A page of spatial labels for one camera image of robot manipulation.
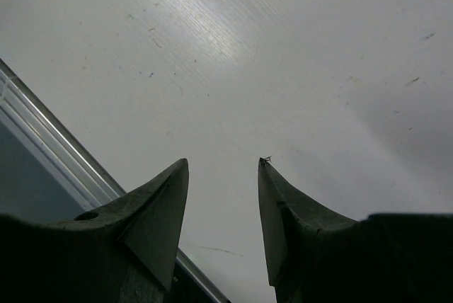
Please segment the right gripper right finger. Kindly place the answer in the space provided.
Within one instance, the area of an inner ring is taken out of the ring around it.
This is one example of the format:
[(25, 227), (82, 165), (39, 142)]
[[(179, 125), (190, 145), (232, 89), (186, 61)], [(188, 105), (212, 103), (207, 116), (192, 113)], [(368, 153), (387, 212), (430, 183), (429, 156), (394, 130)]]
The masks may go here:
[(452, 216), (355, 221), (258, 162), (268, 280), (279, 302), (451, 302)]

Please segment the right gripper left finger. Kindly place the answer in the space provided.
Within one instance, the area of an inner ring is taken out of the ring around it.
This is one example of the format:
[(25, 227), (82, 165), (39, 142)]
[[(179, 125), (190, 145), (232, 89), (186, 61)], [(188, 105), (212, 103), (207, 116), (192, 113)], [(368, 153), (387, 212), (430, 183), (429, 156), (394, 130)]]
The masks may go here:
[(188, 195), (179, 159), (122, 197), (62, 222), (1, 216), (2, 302), (162, 302)]

